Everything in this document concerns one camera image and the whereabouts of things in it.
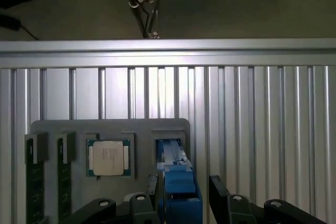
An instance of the dark floor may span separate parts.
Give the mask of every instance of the dark floor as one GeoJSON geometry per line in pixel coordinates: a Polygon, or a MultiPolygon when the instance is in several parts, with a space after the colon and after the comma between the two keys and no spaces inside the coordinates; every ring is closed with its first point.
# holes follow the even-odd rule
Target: dark floor
{"type": "MultiPolygon", "coordinates": [[[[127,0],[33,0],[0,13],[43,40],[137,39],[127,0]]],[[[161,38],[336,37],[335,0],[161,0],[161,38]]],[[[28,40],[0,28],[1,40],[28,40]]]]}

